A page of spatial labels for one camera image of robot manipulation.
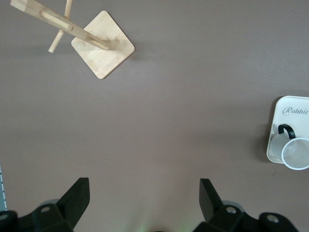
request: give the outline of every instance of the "black plastic part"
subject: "black plastic part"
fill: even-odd
[[[278,126],[279,134],[283,134],[284,133],[284,129],[286,129],[286,131],[288,132],[288,135],[289,135],[290,139],[296,138],[294,130],[288,124],[281,124],[281,125]]]
[[[56,204],[42,205],[21,218],[14,211],[0,212],[0,232],[72,232],[89,201],[89,179],[79,178]]]
[[[199,205],[206,222],[223,206],[221,198],[209,179],[201,179],[199,182]]]
[[[74,228],[90,202],[89,179],[79,178],[56,203],[63,218]]]
[[[263,213],[254,219],[233,205],[224,205],[209,179],[201,179],[199,202],[205,222],[194,232],[298,232],[284,216]]]

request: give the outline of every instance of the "square wooden base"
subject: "square wooden base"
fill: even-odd
[[[76,37],[72,40],[74,49],[99,79],[104,79],[135,50],[106,11],[100,12],[85,30],[107,42],[110,48],[105,51]]]

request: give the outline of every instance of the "wooden rod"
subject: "wooden rod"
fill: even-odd
[[[71,6],[72,6],[72,0],[67,0],[67,4],[66,4],[66,10],[64,12],[64,17],[69,20],[70,18],[70,13],[71,13]],[[54,53],[56,47],[58,46],[62,36],[64,34],[64,31],[63,30],[59,30],[58,34],[56,35],[52,45],[50,46],[50,48],[48,49],[48,51],[50,53]]]
[[[63,34],[64,34],[64,31],[63,31],[63,30],[60,30],[60,31],[58,32],[58,34],[56,35],[56,37],[55,37],[55,39],[54,39],[52,45],[50,45],[50,48],[48,49],[48,51],[49,51],[50,53],[54,53],[54,51],[55,51],[56,47],[58,46],[58,44],[59,44],[59,42],[60,42],[60,40],[61,40]]]
[[[54,27],[62,29],[66,33],[84,40],[93,46],[103,50],[109,50],[107,43],[35,0],[11,0],[11,5],[33,17],[53,25]]]
[[[63,20],[47,13],[46,11],[40,11],[40,15],[47,20],[58,25],[59,28],[65,28],[67,30],[73,30],[73,26],[70,23],[64,22]]]

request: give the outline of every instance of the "screw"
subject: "screw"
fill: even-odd
[[[46,213],[46,212],[48,212],[50,210],[50,207],[44,207],[44,208],[42,208],[41,209],[41,213]]]
[[[274,222],[274,223],[279,222],[279,219],[275,215],[272,215],[272,214],[267,215],[267,219],[271,222]]]
[[[2,215],[0,216],[0,221],[1,221],[1,220],[5,220],[7,217],[8,217],[7,214],[2,214]]]
[[[230,214],[235,214],[237,213],[237,210],[231,206],[226,208],[227,212],[229,212]]]

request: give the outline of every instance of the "black handle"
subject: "black handle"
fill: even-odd
[[[278,126],[279,134],[283,134],[284,133],[284,129],[286,129],[286,131],[288,132],[288,135],[289,135],[290,139],[296,138],[294,130],[292,129],[292,127],[290,127],[287,124],[281,124],[281,125]]]

